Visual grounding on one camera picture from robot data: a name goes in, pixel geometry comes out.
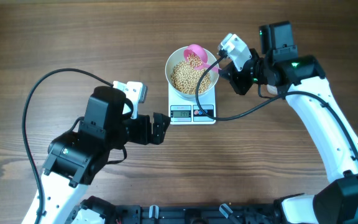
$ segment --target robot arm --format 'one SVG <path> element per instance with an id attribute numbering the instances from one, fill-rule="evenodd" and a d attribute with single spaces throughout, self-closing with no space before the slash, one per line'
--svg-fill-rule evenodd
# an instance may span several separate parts
<path id="1" fill-rule="evenodd" d="M 140 82 L 114 82 L 114 88 L 95 88 L 78 132 L 65 132 L 49 145 L 41 176 L 45 207 L 40 223 L 62 223 L 84 196 L 99 170 L 106 164 L 123 161 L 108 161 L 111 149 L 122 150 L 125 159 L 124 145 L 128 141 L 137 144 L 163 142 L 170 118 L 154 113 L 152 132 L 150 117 L 137 113 L 138 104 L 145 101 L 146 94 L 147 87 Z M 37 191 L 22 223 L 34 223 L 38 208 Z M 87 214 L 85 219 L 91 217 L 92 214 Z M 103 223 L 107 218 L 99 214 L 97 217 Z"/>
<path id="2" fill-rule="evenodd" d="M 278 94 L 304 122 L 331 183 L 318 195 L 296 195 L 279 200 L 282 222 L 358 223 L 358 161 L 353 150 L 358 152 L 358 137 L 335 102 L 323 69 L 313 56 L 298 57 L 289 22 L 261 26 L 259 35 L 265 58 L 259 58 L 255 49 L 239 47 L 236 50 L 235 46 L 246 44 L 235 34 L 229 34 L 219 45 L 219 54 L 234 61 L 219 74 L 229 80 L 240 95 L 245 95 L 254 83 L 276 86 Z M 239 60 L 246 61 L 241 65 Z M 308 95 L 290 95 L 300 91 L 325 101 L 342 121 L 350 139 L 345 137 L 344 129 L 326 105 Z"/>

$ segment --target digital kitchen scale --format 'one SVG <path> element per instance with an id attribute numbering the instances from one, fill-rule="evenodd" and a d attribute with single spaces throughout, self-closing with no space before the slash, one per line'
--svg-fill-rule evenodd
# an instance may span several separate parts
<path id="1" fill-rule="evenodd" d="M 216 116 L 215 87 L 199 97 L 201 106 L 211 116 Z M 199 110 L 196 99 L 187 100 L 180 97 L 171 85 L 168 85 L 168 112 L 171 124 L 214 124 L 216 121 Z"/>

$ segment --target scale display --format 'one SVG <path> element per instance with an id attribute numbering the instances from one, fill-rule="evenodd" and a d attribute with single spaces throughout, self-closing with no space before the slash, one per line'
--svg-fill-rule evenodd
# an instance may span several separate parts
<path id="1" fill-rule="evenodd" d="M 174 118 L 188 118 L 190 112 L 189 111 L 174 111 L 173 117 Z"/>

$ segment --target wooden table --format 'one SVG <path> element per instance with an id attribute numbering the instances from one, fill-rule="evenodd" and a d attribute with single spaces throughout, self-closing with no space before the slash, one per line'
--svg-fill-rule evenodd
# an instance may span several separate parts
<path id="1" fill-rule="evenodd" d="M 232 32 L 260 52 L 258 26 L 284 20 L 292 22 L 300 55 L 318 58 L 358 134 L 357 1 L 0 5 L 0 223 L 20 223 L 36 191 L 21 119 L 27 94 L 42 75 L 73 67 L 110 82 L 144 82 L 149 94 L 140 113 L 167 114 L 164 66 L 174 50 L 197 43 L 215 52 Z M 64 73 L 37 89 L 27 131 L 39 170 L 50 141 L 84 115 L 98 85 Z M 239 96 L 223 79 L 216 98 L 219 116 L 263 102 L 255 86 Z M 240 204 L 315 194 L 328 184 L 308 132 L 282 100 L 235 121 L 170 126 L 162 145 L 128 143 L 127 150 L 125 162 L 96 176 L 86 198 L 95 195 L 116 205 Z"/>

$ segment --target pink spoon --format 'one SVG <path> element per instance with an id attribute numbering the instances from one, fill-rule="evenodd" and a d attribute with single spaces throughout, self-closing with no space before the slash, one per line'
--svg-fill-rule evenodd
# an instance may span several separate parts
<path id="1" fill-rule="evenodd" d="M 189 55 L 191 55 L 191 53 L 194 53 L 195 55 L 197 55 L 203 63 L 202 65 L 200 65 L 198 67 L 194 67 L 194 69 L 201 70 L 203 68 L 209 68 L 210 65 L 207 64 L 208 55 L 206 54 L 206 51 L 204 50 L 204 48 L 202 48 L 200 45 L 196 45 L 196 44 L 189 45 L 183 53 L 183 56 L 185 56 L 186 61 L 188 61 L 187 57 L 189 57 Z M 218 70 L 219 69 L 217 67 L 212 68 L 212 71 L 214 71 L 214 72 L 218 72 Z"/>

